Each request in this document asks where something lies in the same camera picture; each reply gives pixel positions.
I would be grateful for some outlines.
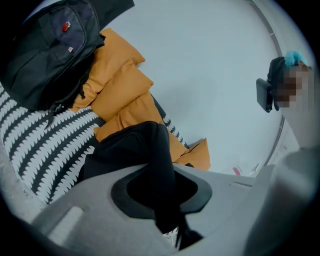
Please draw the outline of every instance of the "patterned fabric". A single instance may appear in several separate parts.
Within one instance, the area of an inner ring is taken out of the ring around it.
[[[179,231],[179,228],[176,227],[174,230],[168,232],[168,233],[165,233],[165,234],[162,234],[162,236],[175,248],[177,248],[178,250],[178,246],[176,247],[176,243],[177,243],[177,239],[178,239],[178,231]]]
[[[188,145],[156,103],[168,130]],[[50,204],[71,189],[87,154],[98,143],[94,127],[105,122],[90,107],[77,113],[57,114],[48,127],[48,111],[18,106],[0,84],[0,136],[15,172],[45,203]]]

